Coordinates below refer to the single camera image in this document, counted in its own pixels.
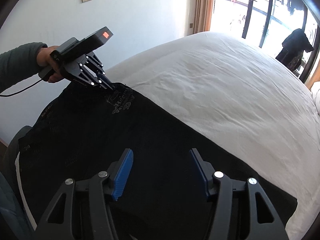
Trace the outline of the left forearm grey sleeve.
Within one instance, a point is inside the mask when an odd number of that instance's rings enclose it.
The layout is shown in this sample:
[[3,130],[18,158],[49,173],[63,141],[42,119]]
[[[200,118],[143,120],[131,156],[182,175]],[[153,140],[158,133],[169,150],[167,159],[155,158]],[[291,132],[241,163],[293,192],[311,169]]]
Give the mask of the left forearm grey sleeve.
[[42,42],[31,42],[2,53],[1,92],[37,74],[42,69],[37,63],[37,56],[42,48],[47,47]]

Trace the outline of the person's left hand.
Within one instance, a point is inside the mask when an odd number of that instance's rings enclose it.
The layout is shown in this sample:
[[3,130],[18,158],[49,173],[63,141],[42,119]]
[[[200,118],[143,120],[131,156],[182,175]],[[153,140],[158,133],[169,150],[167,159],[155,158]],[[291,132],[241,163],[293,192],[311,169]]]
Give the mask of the person's left hand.
[[51,57],[51,53],[57,48],[58,46],[50,46],[47,48],[41,48],[37,54],[36,62],[40,67],[52,67],[55,73],[51,75],[48,79],[49,83],[56,83],[63,80],[63,77],[60,73],[59,66]]

